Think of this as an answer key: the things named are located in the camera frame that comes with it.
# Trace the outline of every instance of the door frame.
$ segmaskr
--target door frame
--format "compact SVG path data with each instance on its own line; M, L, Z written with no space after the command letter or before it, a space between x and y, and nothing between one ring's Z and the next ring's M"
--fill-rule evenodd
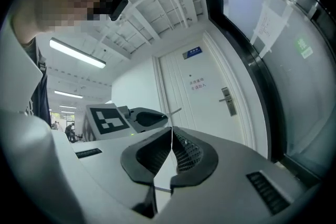
M230 67L221 48L213 40L213 38L207 31L203 32L202 40L204 44L208 47L213 58L218 64L220 72L224 75L225 79L228 82L228 88L230 89L232 99L234 100L237 115L240 118L241 129L242 129L243 138L244 138L244 144L252 148L253 150L256 150L256 142L255 142L255 135L254 135L252 120L250 117L250 113L249 113L249 109L248 109L245 96L238 83L238 80L235 74L233 73L233 70ZM159 57L152 56L152 59L153 59L155 82L156 82L156 87L158 90L157 92L159 96L160 108L161 108L162 113L170 113L168 102L167 102L167 97L165 93L164 83L163 83L163 77L162 77Z

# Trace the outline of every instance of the glass wall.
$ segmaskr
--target glass wall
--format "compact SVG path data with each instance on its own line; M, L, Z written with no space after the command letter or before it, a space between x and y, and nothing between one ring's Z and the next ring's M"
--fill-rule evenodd
M336 65L313 23L287 0L224 0L226 15L250 40L280 95L286 154L323 176L336 143Z

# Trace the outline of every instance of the black slot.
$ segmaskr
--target black slot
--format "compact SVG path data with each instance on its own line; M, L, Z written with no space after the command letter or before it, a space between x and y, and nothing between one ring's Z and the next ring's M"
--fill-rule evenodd
M283 211L289 203L261 172L246 175L273 215Z
M94 148L88 151L76 152L76 155L80 159L80 158L90 157L90 156L93 156L99 153L102 153L102 151L99 148Z

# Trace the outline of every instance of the ceiling light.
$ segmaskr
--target ceiling light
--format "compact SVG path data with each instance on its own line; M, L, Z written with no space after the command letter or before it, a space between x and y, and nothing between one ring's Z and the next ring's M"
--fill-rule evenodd
M86 54L83 51L80 51L78 49L75 49L74 47L57 40L56 38L52 38L49 42L49 45L51 48L58 50L60 52L63 52L64 54L67 54L69 56L72 56L78 60L87 62L93 66L104 68L106 63L102 60L97 59L96 57L93 57L89 54Z
M74 106L67 106L67 105L60 105L61 108L66 108L66 109L76 109Z
M56 94L65 95L65 96L69 96L69 97L83 98L83 96L81 96L81 95L75 95L75 94L66 93L66 92L55 91L55 93L56 93Z

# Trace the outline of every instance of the door handle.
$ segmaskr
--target door handle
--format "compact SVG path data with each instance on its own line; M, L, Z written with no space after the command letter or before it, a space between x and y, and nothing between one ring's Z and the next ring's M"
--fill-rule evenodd
M229 89L227 87L222 88L222 93L224 95L224 99L220 99L220 102L226 101L227 108L229 109L230 115L234 116L237 114L235 105L233 104L232 97L230 95Z

